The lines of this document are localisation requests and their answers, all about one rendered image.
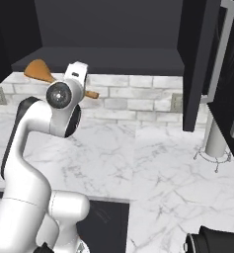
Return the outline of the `dark open drawer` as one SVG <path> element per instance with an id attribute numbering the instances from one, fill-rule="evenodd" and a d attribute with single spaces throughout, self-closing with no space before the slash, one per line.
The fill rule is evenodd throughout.
<path id="1" fill-rule="evenodd" d="M 129 204 L 52 189 L 0 193 L 0 253 L 125 253 Z"/>

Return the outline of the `dark open cabinet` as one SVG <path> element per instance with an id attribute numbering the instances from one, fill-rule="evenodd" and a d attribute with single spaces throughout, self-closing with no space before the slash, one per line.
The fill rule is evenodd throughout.
<path id="1" fill-rule="evenodd" d="M 51 71 L 69 63 L 91 74 L 181 76 L 177 51 L 183 0 L 34 0 L 39 44 L 12 64 L 37 58 Z"/>

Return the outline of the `black round appliance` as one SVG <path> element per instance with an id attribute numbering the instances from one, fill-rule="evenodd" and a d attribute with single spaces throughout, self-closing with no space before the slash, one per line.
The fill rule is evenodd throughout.
<path id="1" fill-rule="evenodd" d="M 234 253 L 234 233 L 201 226 L 198 234 L 188 233 L 185 253 Z"/>

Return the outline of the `wooden spoon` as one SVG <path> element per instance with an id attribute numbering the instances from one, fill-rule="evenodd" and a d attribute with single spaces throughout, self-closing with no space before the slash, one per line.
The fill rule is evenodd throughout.
<path id="1" fill-rule="evenodd" d="M 53 83 L 55 81 L 48 66 L 42 59 L 35 59 L 30 62 L 24 71 L 24 75 L 48 83 Z"/>

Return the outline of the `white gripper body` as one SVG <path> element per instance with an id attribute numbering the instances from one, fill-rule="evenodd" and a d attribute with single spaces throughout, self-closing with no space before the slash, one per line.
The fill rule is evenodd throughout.
<path id="1" fill-rule="evenodd" d="M 81 74 L 81 73 L 86 73 L 87 71 L 88 71 L 88 65 L 80 61 L 76 61 L 68 65 L 69 73 Z"/>

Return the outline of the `white paper towel holder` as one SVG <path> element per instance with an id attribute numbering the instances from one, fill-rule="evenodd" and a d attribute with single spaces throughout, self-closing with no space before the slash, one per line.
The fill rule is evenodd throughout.
<path id="1" fill-rule="evenodd" d="M 196 151 L 194 159 L 201 157 L 215 165 L 217 173 L 221 164 L 231 161 L 232 153 L 227 149 L 227 143 L 216 123 L 212 113 L 208 113 L 202 146 Z"/>

